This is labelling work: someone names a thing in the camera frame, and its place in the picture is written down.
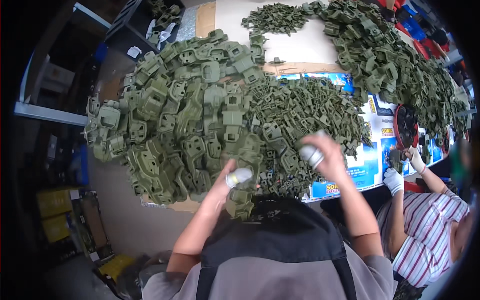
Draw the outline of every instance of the blue bin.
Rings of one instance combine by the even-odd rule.
[[[100,43],[100,45],[98,45],[98,47],[96,48],[96,51],[93,54],[93,57],[95,58],[96,61],[103,62],[105,60],[105,57],[107,56],[107,51],[108,51],[107,45],[105,43]]]
[[[427,37],[425,35],[425,33],[423,32],[422,28],[420,27],[420,25],[417,23],[417,21],[415,21],[414,18],[412,18],[412,16],[407,18],[401,24],[403,25],[403,27],[405,27],[405,29],[408,31],[408,33],[410,33],[412,38],[414,38],[418,41],[421,41],[421,40],[423,40],[424,38]]]
[[[408,5],[406,5],[406,4],[403,5],[402,7],[403,7],[409,14],[411,14],[412,16],[414,16],[414,15],[417,14],[413,9],[411,9],[411,8],[410,8]]]
[[[88,153],[85,144],[74,150],[69,169],[74,172],[78,185],[88,185]]]

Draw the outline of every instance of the black apron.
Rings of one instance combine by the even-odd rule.
[[[208,300],[218,269],[235,257],[259,257],[282,263],[332,261],[347,300],[355,286],[342,237],[326,217],[290,198],[259,197],[251,221],[219,220],[200,257],[196,300]]]

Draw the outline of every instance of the green plastic part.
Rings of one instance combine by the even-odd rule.
[[[237,73],[242,73],[254,65],[255,64],[253,63],[252,56],[250,54],[245,54],[241,59],[237,59],[237,61],[232,64],[232,66],[237,70]]]
[[[227,200],[226,209],[233,219],[246,221],[254,207],[252,194],[247,191],[233,190],[231,200]]]
[[[204,134],[210,136],[223,128],[218,119],[220,107],[227,96],[225,84],[213,84],[204,93]]]
[[[236,45],[231,45],[231,47],[227,49],[227,52],[231,61],[237,61],[250,53],[248,47],[238,43]]]
[[[163,3],[163,0],[148,0],[148,4],[152,10],[152,13],[155,17],[157,17],[161,12],[165,11],[167,6]]]
[[[268,38],[265,38],[258,29],[253,29],[248,34],[250,38],[250,53],[252,54],[253,62],[256,64],[264,64],[265,50],[263,44],[265,44]]]
[[[158,204],[170,204],[180,195],[178,187],[173,183],[175,172],[167,153],[157,138],[150,139],[145,146],[133,148],[133,157],[138,165],[142,180],[139,184]]]
[[[306,2],[301,5],[301,13],[305,15],[320,15],[325,8],[325,4],[321,1],[314,1],[310,4]]]
[[[340,32],[340,26],[333,24],[332,22],[325,22],[324,32],[329,36],[338,36]]]
[[[158,122],[157,132],[158,133],[166,133],[166,132],[173,133],[173,130],[175,129],[176,121],[177,121],[177,115],[176,114],[162,113],[160,115],[160,121]]]
[[[388,154],[388,160],[390,162],[390,167],[395,169],[399,174],[403,175],[403,163],[402,163],[402,153],[398,149],[390,150]]]
[[[155,73],[162,68],[163,61],[156,56],[153,51],[145,53],[144,57],[139,60],[137,71],[135,73],[135,84],[145,85]]]
[[[175,69],[174,78],[177,81],[185,81],[193,77],[201,76],[200,68],[183,66]]]
[[[154,45],[160,41],[160,31],[152,31],[152,35],[148,38],[148,41]]]
[[[141,144],[147,138],[147,122],[139,120],[133,116],[134,111],[130,111],[129,133],[130,141],[135,144]]]
[[[185,92],[186,105],[177,116],[175,134],[177,136],[188,136],[196,132],[196,123],[202,118],[202,100],[205,84],[195,82],[187,87]]]
[[[380,73],[378,68],[373,70],[372,74],[365,79],[367,90],[373,94],[379,93],[385,77],[386,75]]]
[[[220,43],[228,39],[228,36],[221,29],[215,29],[208,33],[208,41],[210,43]]]
[[[223,124],[241,126],[244,114],[245,112],[241,112],[241,111],[229,111],[229,110],[222,111]]]
[[[208,171],[199,169],[201,158],[206,153],[206,146],[199,136],[192,136],[182,143],[187,167],[192,172],[193,184],[198,192],[205,192],[212,186]]]
[[[222,49],[209,49],[206,52],[206,59],[211,61],[225,62],[227,57]]]
[[[361,34],[353,27],[353,25],[347,25],[347,30],[345,31],[346,35],[351,37],[351,39],[361,38]]]
[[[158,119],[160,111],[167,100],[168,87],[161,80],[151,79],[137,106],[137,114],[143,120]]]
[[[214,83],[220,80],[220,64],[217,61],[204,62],[200,65],[202,81]]]
[[[168,88],[168,97],[170,100],[179,103],[185,95],[185,82],[178,82],[174,80]]]
[[[296,171],[299,169],[299,158],[297,152],[290,147],[287,147],[282,152],[280,155],[280,162],[282,163],[283,169],[289,174],[296,174]]]
[[[181,65],[179,54],[183,51],[178,42],[166,43],[159,56],[163,59],[166,68],[172,71]]]
[[[142,98],[143,92],[144,92],[143,90],[130,91],[130,98],[128,100],[128,108],[130,111],[137,108],[138,103]]]
[[[101,162],[108,162],[112,160],[110,150],[107,145],[107,141],[103,141],[101,138],[97,138],[91,145],[93,147],[93,154],[95,158]]]
[[[125,75],[125,78],[123,79],[123,86],[127,87],[133,87],[135,85],[135,73],[128,73]]]
[[[285,62],[284,60],[280,60],[280,58],[275,57],[275,58],[273,59],[273,61],[269,61],[268,63],[275,64],[275,65],[279,65],[279,64],[282,64],[282,63],[284,63],[284,62]]]
[[[98,115],[98,111],[100,110],[100,102],[98,101],[98,97],[89,96],[87,99],[87,108],[86,113],[89,118],[95,118]]]
[[[296,32],[307,22],[304,14],[302,7],[275,3],[264,5],[256,12],[251,11],[249,17],[242,19],[241,25],[249,29],[255,28],[262,34],[272,32],[290,36],[291,32]]]
[[[435,145],[439,148],[442,148],[442,146],[444,145],[444,140],[441,139],[441,138],[436,138],[435,139]]]
[[[220,165],[220,156],[222,153],[222,144],[218,141],[216,133],[212,137],[204,137],[206,145],[206,167],[209,173],[217,173],[222,170]]]
[[[259,67],[253,66],[242,72],[243,79],[247,84],[254,84],[265,80],[265,75]]]
[[[194,63],[198,60],[193,48],[184,50],[180,54],[179,59],[183,64]]]
[[[122,134],[117,134],[108,139],[108,150],[111,158],[116,158],[127,151],[127,145]]]
[[[165,30],[170,23],[180,24],[180,7],[176,4],[170,6],[168,9],[155,10],[156,13],[162,12],[162,15],[155,22],[154,29],[158,31]]]
[[[120,111],[109,106],[102,106],[98,110],[96,123],[99,127],[115,131],[120,121]]]

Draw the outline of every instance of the red and white striped shirt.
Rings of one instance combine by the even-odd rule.
[[[392,202],[377,214],[385,256],[388,251],[388,213]],[[444,193],[411,193],[403,200],[405,233],[408,235],[392,262],[393,270],[415,287],[435,282],[452,265],[450,230],[460,221],[468,205],[451,190]]]

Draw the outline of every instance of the grey shirt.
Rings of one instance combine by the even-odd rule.
[[[345,245],[358,300],[390,300],[396,289],[392,264],[383,256],[362,260]],[[142,291],[144,300],[195,300],[201,266],[185,275],[158,273]],[[218,267],[210,299],[346,299],[331,261],[280,263],[257,257],[229,259]]]

